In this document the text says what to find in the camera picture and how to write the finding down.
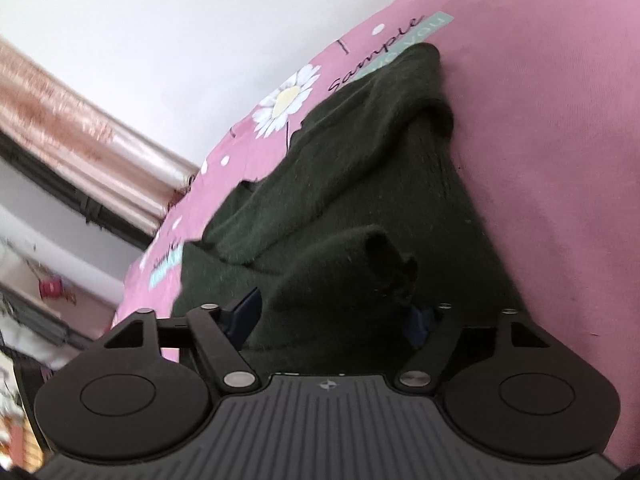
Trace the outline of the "red hanging ornament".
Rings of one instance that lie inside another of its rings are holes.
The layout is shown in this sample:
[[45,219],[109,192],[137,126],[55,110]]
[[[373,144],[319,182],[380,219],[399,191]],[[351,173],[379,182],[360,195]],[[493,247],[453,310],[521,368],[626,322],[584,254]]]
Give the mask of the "red hanging ornament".
[[71,304],[76,304],[76,296],[74,292],[65,284],[59,276],[51,276],[50,278],[40,278],[38,281],[38,292],[42,300],[64,299]]

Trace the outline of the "beige pink curtain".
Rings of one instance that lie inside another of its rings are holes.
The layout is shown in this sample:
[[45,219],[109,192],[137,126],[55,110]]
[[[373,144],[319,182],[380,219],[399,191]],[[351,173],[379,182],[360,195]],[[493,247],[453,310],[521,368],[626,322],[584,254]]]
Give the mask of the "beige pink curtain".
[[106,114],[6,41],[1,43],[1,130],[149,235],[198,173],[192,162]]

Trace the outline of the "dark wooden door frame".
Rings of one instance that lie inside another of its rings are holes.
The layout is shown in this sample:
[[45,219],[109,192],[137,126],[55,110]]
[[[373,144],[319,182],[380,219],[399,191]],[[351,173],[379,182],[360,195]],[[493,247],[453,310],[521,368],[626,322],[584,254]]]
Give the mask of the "dark wooden door frame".
[[152,236],[120,218],[79,188],[60,177],[44,162],[29,154],[4,132],[1,133],[1,158],[20,174],[38,185],[44,192],[54,197],[85,218],[87,224],[94,224],[107,230],[124,242],[145,249],[152,242]]

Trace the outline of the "dark green knit sweater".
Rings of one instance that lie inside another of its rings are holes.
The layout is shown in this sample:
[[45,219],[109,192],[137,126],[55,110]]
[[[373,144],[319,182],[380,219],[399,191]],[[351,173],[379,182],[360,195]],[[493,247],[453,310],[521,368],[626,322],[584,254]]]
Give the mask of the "dark green knit sweater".
[[172,314],[258,289],[242,353],[266,377],[394,372],[441,304],[478,327],[520,308],[451,160],[453,128],[426,42],[338,90],[184,245]]

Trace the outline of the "pink floral bed sheet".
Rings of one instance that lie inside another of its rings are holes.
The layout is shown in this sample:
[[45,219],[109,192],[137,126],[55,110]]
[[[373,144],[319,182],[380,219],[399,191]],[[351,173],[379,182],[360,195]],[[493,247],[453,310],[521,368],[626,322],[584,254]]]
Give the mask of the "pink floral bed sheet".
[[117,314],[167,314],[181,249],[303,118],[419,42],[442,56],[454,160],[536,318],[639,391],[639,0],[396,0],[231,127],[131,266]]

